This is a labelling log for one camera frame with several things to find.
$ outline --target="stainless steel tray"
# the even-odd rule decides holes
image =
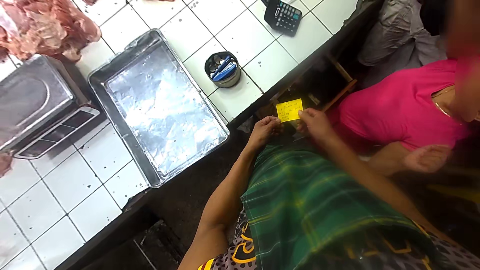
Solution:
[[[213,105],[157,29],[133,41],[88,81],[152,187],[229,138]]]

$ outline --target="yellow sticky note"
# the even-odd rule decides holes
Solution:
[[[303,110],[301,98],[276,105],[278,117],[282,122],[300,119],[299,110]]]

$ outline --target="green plaid sarong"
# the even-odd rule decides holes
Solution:
[[[396,225],[422,237],[412,221],[316,153],[267,146],[241,197],[257,265],[297,269],[312,254],[360,230]]]

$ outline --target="pink shirt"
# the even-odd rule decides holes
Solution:
[[[456,60],[401,70],[349,95],[339,106],[340,121],[356,134],[381,144],[400,141],[413,150],[449,145],[468,136],[466,123],[441,112],[432,93],[455,84]]]

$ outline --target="white tiled countertop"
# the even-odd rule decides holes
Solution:
[[[293,0],[303,18],[295,37],[272,30],[261,0],[73,0],[102,30],[77,63],[88,74],[150,28],[160,28],[225,122],[235,119],[338,32],[357,0]],[[217,88],[205,60],[228,50],[242,77]],[[21,62],[0,63],[0,79]],[[109,121],[37,160],[14,160],[0,178],[0,270],[51,270],[121,214],[147,187]]]

